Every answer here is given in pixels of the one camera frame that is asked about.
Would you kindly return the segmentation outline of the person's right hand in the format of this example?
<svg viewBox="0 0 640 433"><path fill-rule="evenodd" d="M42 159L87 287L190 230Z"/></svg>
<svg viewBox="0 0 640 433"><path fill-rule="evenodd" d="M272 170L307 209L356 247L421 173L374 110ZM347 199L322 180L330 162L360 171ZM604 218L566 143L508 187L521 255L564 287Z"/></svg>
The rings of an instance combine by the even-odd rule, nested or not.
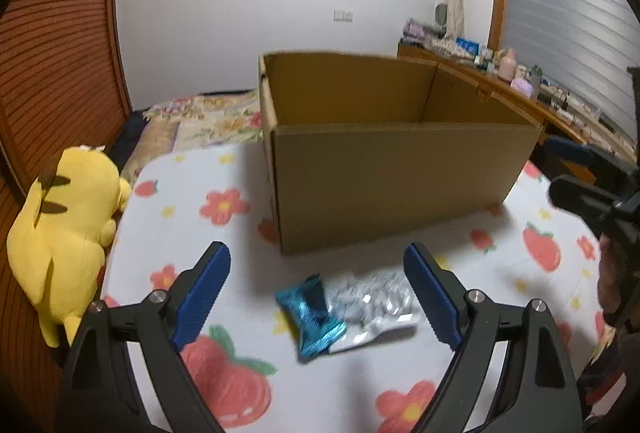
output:
<svg viewBox="0 0 640 433"><path fill-rule="evenodd" d="M598 300L605 322L614 327L614 316L626 301L623 297L623 284L630 276L629 255L618 242L606 234L601 235L599 245Z"/></svg>

